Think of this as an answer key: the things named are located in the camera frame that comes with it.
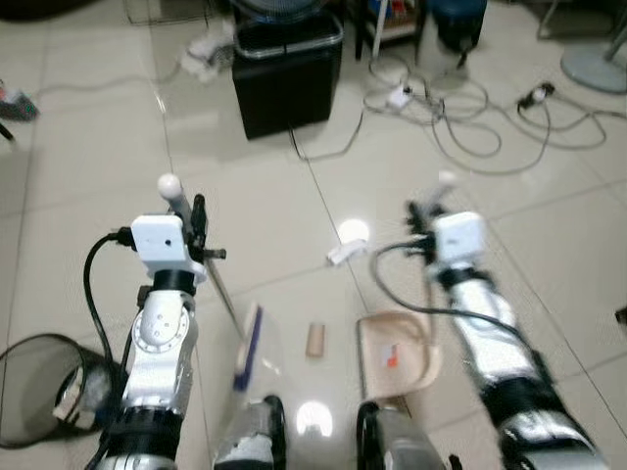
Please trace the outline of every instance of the beige dustpan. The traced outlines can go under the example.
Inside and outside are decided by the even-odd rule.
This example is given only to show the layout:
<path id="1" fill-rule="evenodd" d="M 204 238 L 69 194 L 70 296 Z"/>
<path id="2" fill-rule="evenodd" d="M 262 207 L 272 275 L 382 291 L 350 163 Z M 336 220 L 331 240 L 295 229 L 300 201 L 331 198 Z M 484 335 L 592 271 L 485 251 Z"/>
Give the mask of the beige dustpan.
<path id="1" fill-rule="evenodd" d="M 429 386 L 442 357 L 425 315 L 385 311 L 358 322 L 366 400 L 399 397 Z"/>

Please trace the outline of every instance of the tile floor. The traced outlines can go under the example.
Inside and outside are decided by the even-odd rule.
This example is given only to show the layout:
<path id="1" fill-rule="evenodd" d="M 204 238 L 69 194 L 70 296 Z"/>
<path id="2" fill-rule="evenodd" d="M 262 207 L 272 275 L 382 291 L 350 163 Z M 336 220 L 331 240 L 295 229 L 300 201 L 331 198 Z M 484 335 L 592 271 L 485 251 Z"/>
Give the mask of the tile floor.
<path id="1" fill-rule="evenodd" d="M 571 82 L 559 70 L 563 45 L 539 43 L 537 20 L 525 9 L 489 5 L 471 76 L 507 104 L 537 82 L 588 105 L 625 111 L 624 98 Z M 34 93 L 61 83 L 97 85 L 121 76 L 165 75 L 204 21 L 131 26 L 120 0 L 101 0 L 54 20 L 0 23 L 0 76 Z M 410 56 L 410 49 L 395 52 Z M 329 123 L 298 132 L 309 153 L 340 147 L 359 116 L 369 86 L 366 62 L 347 39 Z M 365 220 L 373 245 L 405 236 L 404 201 L 431 187 L 441 168 L 455 169 L 429 133 L 385 117 L 366 116 L 342 159 L 302 164 L 286 134 L 245 138 L 230 76 L 209 86 L 182 73 L 165 85 L 131 80 L 90 93 L 36 95 L 33 125 L 11 125 L 20 148 L 0 142 L 0 347 L 39 332 L 72 336 L 98 347 L 87 315 L 80 271 L 91 244 L 163 203 L 157 176 L 173 170 L 190 193 L 208 199 L 211 240 L 229 251 L 224 281 L 240 310 L 258 301 L 267 311 L 249 397 L 279 393 L 290 428 L 292 468 L 354 468 L 353 423 L 360 401 L 355 322 L 391 306 L 372 283 L 364 258 L 337 269 L 324 255 L 347 218 Z M 495 165 L 531 158 L 538 146 L 496 117 L 505 145 Z M 532 342 L 546 353 L 558 387 L 613 468 L 627 461 L 627 338 L 613 311 L 627 303 L 627 126 L 606 123 L 595 151 L 550 150 L 532 170 L 486 177 L 458 170 L 450 206 L 489 220 L 491 267 Z M 575 144 L 592 128 L 564 136 Z M 474 137 L 481 144 L 481 137 Z M 386 268 L 399 292 L 419 302 L 420 281 L 406 261 Z M 94 265 L 96 302 L 116 354 L 144 281 L 138 259 L 107 249 Z M 210 468 L 211 454 L 238 399 L 229 391 L 237 342 L 211 289 L 198 296 L 201 335 L 196 381 L 178 462 Z M 311 321 L 327 325 L 326 356 L 303 354 Z M 464 468 L 498 468 L 493 431 L 468 379 L 460 349 L 443 325 L 443 371 L 410 397 L 416 420 Z M 307 401 L 325 403 L 331 439 L 299 435 L 295 415 Z M 0 450 L 0 468 L 82 468 L 96 438 Z"/>

